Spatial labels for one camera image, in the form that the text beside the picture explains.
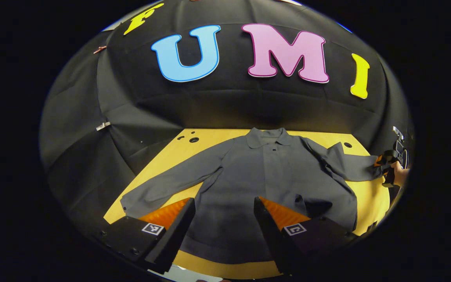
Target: hand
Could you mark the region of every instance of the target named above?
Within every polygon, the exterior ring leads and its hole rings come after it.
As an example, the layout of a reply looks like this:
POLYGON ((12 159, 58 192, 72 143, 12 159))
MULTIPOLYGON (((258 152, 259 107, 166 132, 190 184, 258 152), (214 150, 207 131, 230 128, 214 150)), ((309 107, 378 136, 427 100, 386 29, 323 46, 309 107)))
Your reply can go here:
POLYGON ((394 168, 394 183, 398 186, 403 186, 406 181, 406 177, 408 176, 408 173, 410 172, 410 168, 402 168, 401 164, 399 162, 395 162, 394 164, 391 164, 391 167, 394 168))

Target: pink letter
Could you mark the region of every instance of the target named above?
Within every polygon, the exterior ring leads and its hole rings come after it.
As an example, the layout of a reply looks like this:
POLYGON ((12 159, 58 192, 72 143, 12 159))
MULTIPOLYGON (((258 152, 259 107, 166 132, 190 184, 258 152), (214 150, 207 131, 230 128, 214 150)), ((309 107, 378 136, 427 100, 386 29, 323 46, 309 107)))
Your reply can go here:
POLYGON ((304 66, 299 70, 299 76, 302 79, 319 83, 329 81, 325 72, 323 53, 325 39, 323 37, 301 31, 293 44, 290 44, 270 25, 249 23, 243 25, 242 30, 252 36, 254 44, 254 65, 248 69, 250 75, 256 77, 276 75, 278 70, 271 64, 270 54, 272 53, 286 76, 291 76, 295 72, 297 64, 304 57, 304 66))

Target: yellow table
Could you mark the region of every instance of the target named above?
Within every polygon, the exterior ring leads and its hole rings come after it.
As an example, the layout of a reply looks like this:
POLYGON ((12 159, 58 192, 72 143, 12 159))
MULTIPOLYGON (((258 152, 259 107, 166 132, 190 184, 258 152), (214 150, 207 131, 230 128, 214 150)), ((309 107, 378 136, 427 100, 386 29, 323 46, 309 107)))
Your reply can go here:
MULTIPOLYGON (((114 223, 116 220, 125 216, 120 204, 121 197, 148 179, 172 168, 202 150, 228 139, 246 135, 248 132, 249 130, 212 130, 200 128, 183 130, 172 142, 159 152, 154 159, 152 159, 152 161, 119 195, 104 215, 104 219, 108 223, 114 223), (189 140, 193 137, 198 137, 199 141, 190 143, 189 140)), ((351 134, 296 132, 290 130, 287 130, 287 132, 290 135, 307 137, 326 148, 329 148, 338 142, 342 142, 342 144, 347 142, 352 145, 352 148, 343 146, 344 153, 351 155, 370 155, 351 134)), ((381 221, 384 217, 390 206, 389 191, 382 186, 382 183, 384 182, 383 177, 373 181, 346 182, 349 184, 349 187, 353 189, 357 197, 358 221, 354 233, 356 235, 361 235, 367 231, 367 228, 371 224, 376 221, 381 221)), ((201 185, 202 183, 199 183, 173 195, 163 207, 187 197, 195 197, 201 185)), ((248 262, 246 264, 219 264, 180 250, 173 263, 197 273, 232 279, 258 279, 281 275, 278 272, 274 261, 248 262)))

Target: black fabric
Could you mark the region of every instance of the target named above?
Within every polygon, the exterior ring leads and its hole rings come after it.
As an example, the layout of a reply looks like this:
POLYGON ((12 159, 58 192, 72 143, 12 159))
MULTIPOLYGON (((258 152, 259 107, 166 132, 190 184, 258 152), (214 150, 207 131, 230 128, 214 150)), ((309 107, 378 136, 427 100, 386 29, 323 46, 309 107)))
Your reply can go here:
POLYGON ((91 39, 66 64, 45 101, 40 124, 41 161, 48 171, 68 147, 105 122, 97 96, 97 57, 108 33, 91 39))
POLYGON ((85 233, 107 223, 105 212, 135 177, 109 132, 83 137, 57 159, 47 176, 65 213, 85 233))
MULTIPOLYGON (((143 111, 133 104, 124 104, 105 113, 107 120, 113 124, 107 131, 111 134, 121 157, 128 161, 138 155, 139 162, 151 160, 162 148, 154 147, 159 142, 168 144, 182 128, 164 119, 143 111)), ((134 173, 141 170, 130 166, 134 173)))
POLYGON ((196 214, 180 249, 222 264, 272 260, 254 217, 261 196, 301 214, 324 214, 352 231, 357 200, 345 180, 381 176, 377 156, 346 155, 284 128, 229 139, 147 180, 121 198, 127 216, 141 217, 175 193, 203 182, 196 214))
POLYGON ((391 150, 394 140, 397 139, 396 134, 392 131, 392 127, 395 126, 405 137, 404 142, 405 147, 408 148, 409 163, 412 164, 415 158, 413 150, 415 146, 413 132, 415 129, 409 111, 410 105, 390 66, 379 54, 377 54, 377 57, 381 61, 383 72, 387 78, 387 103, 381 120, 381 127, 372 139, 372 146, 368 148, 368 151, 371 154, 380 155, 385 151, 384 147, 386 150, 391 150))

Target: letter u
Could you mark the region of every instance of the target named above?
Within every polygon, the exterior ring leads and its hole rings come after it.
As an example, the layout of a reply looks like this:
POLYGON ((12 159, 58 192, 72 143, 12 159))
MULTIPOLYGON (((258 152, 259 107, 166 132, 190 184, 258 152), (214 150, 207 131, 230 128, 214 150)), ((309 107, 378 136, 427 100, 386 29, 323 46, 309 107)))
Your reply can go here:
POLYGON ((168 80, 188 82, 209 75, 218 66, 218 46, 215 34, 220 30, 219 25, 206 25, 189 32, 199 42, 201 61, 194 66, 183 66, 180 62, 177 42, 182 37, 178 34, 163 38, 151 46, 156 51, 159 70, 168 80))

